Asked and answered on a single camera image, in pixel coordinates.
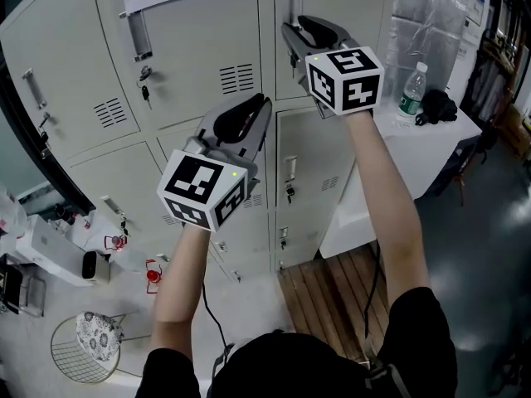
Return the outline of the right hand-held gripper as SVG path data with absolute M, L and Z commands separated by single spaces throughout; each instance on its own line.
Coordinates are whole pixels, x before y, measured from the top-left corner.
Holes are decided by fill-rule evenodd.
M 305 56 L 308 92 L 336 115 L 379 106 L 384 67 L 371 47 L 357 46 L 347 30 L 323 18 L 300 15 L 300 29 L 283 23 L 286 45 Z

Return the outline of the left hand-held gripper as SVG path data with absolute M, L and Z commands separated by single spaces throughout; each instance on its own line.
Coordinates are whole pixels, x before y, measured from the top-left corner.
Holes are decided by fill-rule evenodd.
M 272 103 L 262 93 L 232 96 L 208 111 L 195 136 L 209 143 L 234 143 L 195 153 L 194 137 L 169 134 L 159 140 L 168 163 L 157 193 L 168 214 L 206 231 L 219 231 L 260 179 L 255 162 L 266 137 Z

